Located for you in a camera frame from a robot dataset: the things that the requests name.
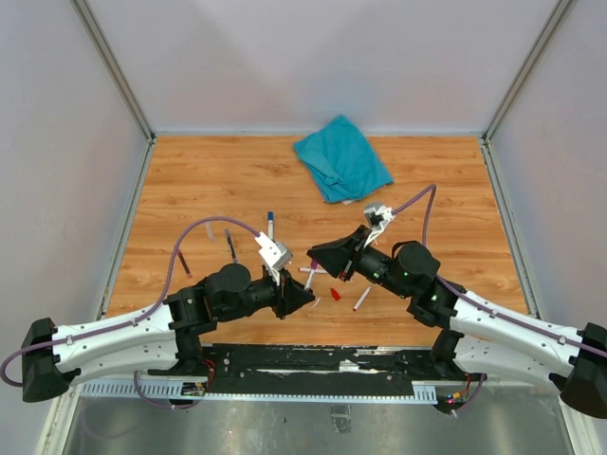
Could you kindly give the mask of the pink translucent gel pen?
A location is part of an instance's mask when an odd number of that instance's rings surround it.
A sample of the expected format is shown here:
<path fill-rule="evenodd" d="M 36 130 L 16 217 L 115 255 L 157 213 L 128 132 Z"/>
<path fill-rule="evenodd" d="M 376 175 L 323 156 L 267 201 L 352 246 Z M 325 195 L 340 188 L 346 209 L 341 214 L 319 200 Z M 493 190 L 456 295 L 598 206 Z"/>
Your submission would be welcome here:
<path fill-rule="evenodd" d="M 184 269 L 184 272 L 186 273 L 186 276 L 188 278 L 192 278 L 193 277 L 192 271 L 191 271 L 191 269 L 190 269 L 190 267 L 189 267 L 189 265 L 188 265 L 188 263 L 187 263 L 187 261 L 185 259 L 184 254 L 182 253 L 182 251 L 180 249 L 177 251 L 177 257 L 178 257 L 178 259 L 179 259 L 179 261 L 180 261 L 180 263 L 181 263 L 181 265 L 182 265 L 182 267 Z"/>

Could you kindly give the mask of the clear pen cap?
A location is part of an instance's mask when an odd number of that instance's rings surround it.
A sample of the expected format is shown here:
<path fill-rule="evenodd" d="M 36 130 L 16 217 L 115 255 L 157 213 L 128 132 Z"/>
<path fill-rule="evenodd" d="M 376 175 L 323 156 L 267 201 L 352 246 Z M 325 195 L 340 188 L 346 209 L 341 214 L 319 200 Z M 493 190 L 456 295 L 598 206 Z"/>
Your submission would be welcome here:
<path fill-rule="evenodd" d="M 208 236 L 209 240 L 211 242 L 215 242 L 216 240 L 215 240 L 215 237 L 214 237 L 214 234 L 213 234 L 213 231 L 212 231 L 212 224 L 211 223 L 205 223 L 204 225 L 205 225 L 205 230 L 207 232 L 207 236 Z"/>

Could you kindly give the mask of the purple white marker pen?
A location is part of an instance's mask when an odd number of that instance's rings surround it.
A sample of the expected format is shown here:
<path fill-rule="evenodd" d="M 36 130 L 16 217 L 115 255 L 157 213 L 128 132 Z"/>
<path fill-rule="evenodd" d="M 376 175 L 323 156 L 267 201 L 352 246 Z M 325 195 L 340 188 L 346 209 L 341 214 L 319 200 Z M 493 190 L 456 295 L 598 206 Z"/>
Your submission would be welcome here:
<path fill-rule="evenodd" d="M 314 275 L 316 274 L 317 268 L 318 268 L 318 263 L 316 261 L 312 261 L 309 266 L 307 279 L 306 279 L 306 282 L 304 285 L 305 290 L 308 290 L 311 287 L 311 284 L 313 282 Z"/>

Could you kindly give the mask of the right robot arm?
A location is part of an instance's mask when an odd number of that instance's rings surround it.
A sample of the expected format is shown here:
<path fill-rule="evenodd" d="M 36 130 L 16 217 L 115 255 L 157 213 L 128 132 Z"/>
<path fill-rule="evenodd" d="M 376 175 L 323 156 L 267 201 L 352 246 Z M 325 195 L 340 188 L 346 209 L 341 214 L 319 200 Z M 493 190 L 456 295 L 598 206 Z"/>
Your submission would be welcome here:
<path fill-rule="evenodd" d="M 606 329 L 559 325 L 509 310 L 439 276 L 440 263 L 418 241 L 385 254 L 371 245 L 372 230 L 308 249 L 308 257 L 343 282 L 360 274 L 401 299 L 408 312 L 441 332 L 429 357 L 432 372 L 486 374 L 545 386 L 570 408 L 606 416 Z"/>

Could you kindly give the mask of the blue white marker pen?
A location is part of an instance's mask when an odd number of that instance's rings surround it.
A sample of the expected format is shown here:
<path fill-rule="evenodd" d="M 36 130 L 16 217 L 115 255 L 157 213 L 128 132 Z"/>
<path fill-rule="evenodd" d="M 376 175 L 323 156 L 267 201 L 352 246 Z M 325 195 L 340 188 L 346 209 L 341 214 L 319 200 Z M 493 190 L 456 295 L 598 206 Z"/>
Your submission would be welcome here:
<path fill-rule="evenodd" d="M 267 236 L 270 240 L 274 240 L 274 213 L 273 211 L 267 212 Z"/>

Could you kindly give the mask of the white red pen horizontal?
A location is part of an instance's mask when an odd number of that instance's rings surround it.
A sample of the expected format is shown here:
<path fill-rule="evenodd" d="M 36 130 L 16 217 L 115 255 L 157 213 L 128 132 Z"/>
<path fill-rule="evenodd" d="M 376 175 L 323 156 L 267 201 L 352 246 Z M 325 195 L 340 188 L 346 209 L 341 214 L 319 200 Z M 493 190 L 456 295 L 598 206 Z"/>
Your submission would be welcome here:
<path fill-rule="evenodd" d="M 322 268 L 318 268 L 318 267 L 315 269 L 312 269 L 310 267 L 299 267 L 299 271 L 305 272 L 305 273 L 309 273 L 310 271 L 314 271 L 315 273 L 322 273 L 322 274 L 328 273 L 326 270 L 324 270 Z"/>

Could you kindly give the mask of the dark blue thin pen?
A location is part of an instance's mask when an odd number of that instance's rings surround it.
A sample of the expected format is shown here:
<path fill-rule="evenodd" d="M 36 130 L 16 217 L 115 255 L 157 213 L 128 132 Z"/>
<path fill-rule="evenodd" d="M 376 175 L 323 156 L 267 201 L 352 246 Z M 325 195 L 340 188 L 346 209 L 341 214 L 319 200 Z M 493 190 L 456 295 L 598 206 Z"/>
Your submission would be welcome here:
<path fill-rule="evenodd" d="M 224 233 L 225 233 L 225 237 L 226 237 L 226 241 L 229 247 L 229 251 L 230 251 L 230 256 L 231 256 L 231 260 L 234 264 L 238 264 L 238 259 L 237 259 L 237 255 L 236 255 L 236 251 L 235 251 L 235 247 L 230 235 L 230 231 L 228 228 L 224 229 Z"/>

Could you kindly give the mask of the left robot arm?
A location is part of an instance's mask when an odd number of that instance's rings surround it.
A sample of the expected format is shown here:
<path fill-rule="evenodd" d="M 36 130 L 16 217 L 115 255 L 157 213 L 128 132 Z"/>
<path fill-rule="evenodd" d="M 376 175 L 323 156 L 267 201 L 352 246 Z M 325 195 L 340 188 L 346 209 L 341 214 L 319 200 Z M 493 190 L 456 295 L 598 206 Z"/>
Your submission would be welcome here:
<path fill-rule="evenodd" d="M 22 343 L 22 397 L 46 401 L 72 386 L 112 374 L 190 375 L 202 366 L 200 336 L 218 323 L 269 308 L 279 319 L 314 301 L 312 290 L 282 270 L 254 280 L 242 264 L 227 264 L 153 306 L 81 325 L 31 323 Z"/>

